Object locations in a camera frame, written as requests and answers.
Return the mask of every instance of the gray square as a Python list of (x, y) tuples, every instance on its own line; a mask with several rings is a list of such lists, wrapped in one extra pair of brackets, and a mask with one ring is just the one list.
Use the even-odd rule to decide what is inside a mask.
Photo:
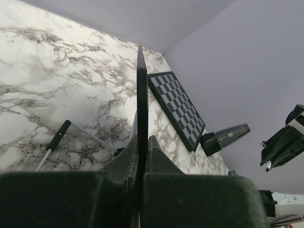
[(178, 81), (175, 81), (175, 83), (176, 83), (177, 87), (181, 86)]
[(162, 85), (165, 84), (165, 81), (162, 79), (162, 77), (158, 77), (158, 78), (159, 78)]
[(181, 106), (180, 98), (179, 98), (179, 97), (176, 97), (175, 100), (176, 100), (177, 104), (178, 104), (179, 106)]
[(166, 88), (165, 88), (163, 85), (161, 85), (159, 88), (161, 88), (161, 90), (162, 90), (164, 93), (167, 92)]
[(173, 90), (172, 92), (174, 93), (175, 97), (179, 97), (179, 94), (176, 92), (176, 90)]
[(188, 139), (190, 137), (190, 134), (189, 134), (188, 130), (186, 128), (184, 128), (182, 131), (185, 133), (185, 136)]
[(155, 86), (159, 86), (159, 84), (158, 84), (158, 82), (157, 82), (157, 80), (156, 80), (155, 77), (152, 77), (152, 78), (151, 78), (151, 81), (152, 81), (152, 83), (153, 83)]
[(191, 139), (192, 139), (194, 142), (196, 141), (196, 137), (194, 136), (193, 133), (191, 133), (190, 137), (191, 137)]
[(194, 113), (192, 112), (192, 110), (189, 109), (188, 112), (189, 112), (190, 116), (193, 118), (193, 114), (194, 114)]
[(182, 107), (187, 111), (188, 108), (186, 107), (185, 103), (182, 104)]
[(185, 117), (186, 117), (187, 121), (190, 121), (190, 116), (188, 115), (188, 113), (185, 114)]
[(192, 123), (194, 126), (196, 126), (196, 125), (198, 124), (198, 123), (195, 121), (194, 118), (191, 119), (191, 123)]
[(174, 111), (172, 114), (173, 114), (174, 118), (176, 119), (176, 121), (180, 120), (180, 117), (179, 117), (179, 115), (177, 115), (176, 111)]
[(180, 98), (181, 98), (181, 102), (184, 103), (184, 102), (185, 102), (185, 99), (184, 99), (183, 95), (181, 95)]
[(174, 100), (174, 96), (173, 96), (173, 94), (171, 93), (171, 91), (168, 92), (168, 95), (170, 96), (171, 100)]
[(195, 110), (194, 106), (192, 106), (190, 110), (193, 112), (193, 114), (196, 114), (196, 110)]
[(181, 88), (177, 88), (177, 91), (182, 95)]
[(171, 91), (171, 90), (172, 90), (172, 87), (171, 87), (170, 83), (167, 83), (166, 85), (167, 85), (167, 87), (169, 88), (169, 91)]
[(179, 107), (178, 110), (179, 110), (181, 116), (184, 116), (184, 115), (185, 115), (185, 113), (182, 111), (181, 107)]
[(168, 75), (168, 76), (169, 76), (170, 80), (173, 82), (174, 81), (173, 75)]
[(169, 78), (168, 78), (167, 75), (164, 75), (163, 77), (164, 77), (164, 79), (165, 79), (167, 82), (170, 82), (170, 80), (169, 80)]
[(172, 86), (174, 89), (176, 89), (176, 88), (177, 88), (177, 86), (175, 85), (175, 83), (174, 83), (174, 82), (171, 82), (170, 84), (171, 84), (171, 86)]
[(195, 121), (196, 124), (197, 124), (198, 121), (199, 121), (198, 115), (197, 115), (197, 114), (194, 114), (194, 115), (193, 115), (193, 119), (194, 119), (194, 121)]
[(176, 88), (180, 88), (180, 84), (177, 81), (174, 81)]
[(191, 131), (193, 131), (193, 127), (192, 127), (192, 125), (190, 124), (190, 122), (188, 122), (188, 127), (189, 127), (189, 129), (190, 129)]
[(162, 99), (164, 100), (164, 102), (165, 102), (166, 104), (168, 104), (168, 103), (170, 102), (170, 101), (168, 100), (166, 94), (161, 95), (161, 97), (162, 97)]
[(172, 107), (173, 107), (174, 110), (177, 109), (177, 107), (176, 107), (176, 105), (175, 105), (175, 103), (173, 101), (171, 101), (170, 104), (172, 105)]
[(191, 108), (191, 105), (190, 105), (189, 101), (186, 101), (185, 104), (186, 104), (186, 106), (187, 106), (188, 109)]
[(203, 123), (202, 119), (199, 119), (199, 124), (200, 124), (201, 127), (204, 126), (204, 123)]
[(180, 119), (180, 121), (182, 122), (182, 124), (183, 124), (185, 127), (187, 126), (187, 123), (186, 123), (184, 117), (182, 117), (182, 118)]
[(194, 132), (195, 132), (195, 134), (198, 136), (199, 135), (199, 131), (198, 131), (198, 129), (195, 127), (194, 128)]
[(184, 99), (185, 99), (186, 101), (189, 100), (188, 96), (187, 96), (185, 93), (183, 94), (183, 96), (184, 96)]

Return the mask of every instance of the white plastic part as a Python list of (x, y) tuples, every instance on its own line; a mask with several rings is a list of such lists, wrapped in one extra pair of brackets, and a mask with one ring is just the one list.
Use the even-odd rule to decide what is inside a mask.
[(72, 124), (75, 128), (78, 128), (78, 129), (81, 130), (82, 132), (86, 133), (88, 136), (91, 136), (93, 139), (95, 139), (96, 141), (100, 142), (100, 144), (102, 144), (104, 147), (110, 149), (111, 151), (117, 152), (117, 150), (116, 150), (113, 146), (111, 146), (111, 145), (109, 145), (109, 144), (107, 144), (107, 143), (101, 141), (101, 140), (98, 139), (96, 136), (94, 136), (94, 135), (92, 135), (91, 133), (87, 132), (84, 128), (82, 128), (82, 127), (80, 127), (80, 126), (78, 126), (78, 125), (76, 125), (76, 124), (74, 124), (74, 123), (71, 123), (71, 124)]
[(48, 149), (47, 153), (44, 155), (43, 159), (39, 163), (39, 165), (36, 168), (35, 172), (37, 172), (37, 171), (39, 171), (41, 169), (42, 165), (44, 164), (44, 162), (46, 161), (46, 159), (49, 157), (49, 155), (51, 154), (51, 152), (52, 152), (52, 149)]
[(304, 195), (272, 193), (275, 205), (275, 218), (269, 217), (268, 221), (272, 225), (286, 226), (304, 221)]
[(269, 170), (271, 168), (271, 161), (268, 161), (266, 163), (266, 171)]
[(304, 195), (282, 194), (274, 192), (272, 194), (276, 215), (304, 215)]

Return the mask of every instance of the gray veining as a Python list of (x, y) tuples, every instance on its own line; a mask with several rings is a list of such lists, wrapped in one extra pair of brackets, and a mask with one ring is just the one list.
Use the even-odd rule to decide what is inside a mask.
[[(0, 4), (0, 171), (33, 171), (69, 119), (124, 147), (136, 110), (137, 45), (17, 0)], [(143, 49), (148, 73), (170, 71)], [(185, 173), (227, 174), (217, 153), (187, 151), (149, 91), (149, 135)], [(99, 170), (113, 152), (70, 127), (41, 170)]]

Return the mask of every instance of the black plastic piece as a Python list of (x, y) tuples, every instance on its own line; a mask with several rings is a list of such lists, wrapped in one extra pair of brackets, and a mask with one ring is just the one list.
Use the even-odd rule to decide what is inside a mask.
[(271, 170), (286, 164), (304, 151), (304, 136), (295, 128), (286, 126), (272, 136), (261, 152), (260, 166), (271, 161)]
[(68, 128), (71, 125), (71, 121), (66, 120), (60, 127), (59, 131), (55, 134), (55, 136), (53, 137), (52, 141), (49, 143), (49, 145), (47, 146), (47, 150), (51, 149), (52, 151), (54, 151), (56, 149), (56, 147), (58, 146), (58, 144), (60, 143), (63, 135), (67, 132)]
[(138, 227), (136, 141), (102, 171), (1, 175), (1, 227)]
[(116, 149), (117, 151), (114, 152), (114, 156), (117, 157), (122, 151), (124, 151), (124, 149), (125, 149), (125, 147)]
[(229, 172), (228, 172), (228, 176), (237, 177), (238, 174), (237, 174), (237, 172), (236, 172), (235, 170), (232, 170), (232, 171), (229, 171)]
[(146, 172), (184, 174), (161, 150), (155, 135), (149, 138)]
[(296, 120), (300, 125), (304, 126), (304, 116), (303, 116), (303, 115), (299, 115), (295, 120)]
[(222, 149), (214, 132), (202, 135), (200, 144), (208, 157)]
[(261, 196), (243, 177), (146, 174), (144, 228), (269, 228)]
[(293, 119), (295, 119), (302, 112), (304, 112), (304, 105), (297, 104), (294, 110), (288, 115), (285, 124), (288, 125)]
[(148, 153), (148, 75), (142, 46), (138, 46), (137, 55), (137, 134), (138, 134), (138, 184), (143, 185)]
[(274, 201), (274, 198), (272, 197), (273, 192), (269, 190), (260, 190), (259, 192), (262, 197), (262, 201), (267, 217), (275, 217), (277, 201)]

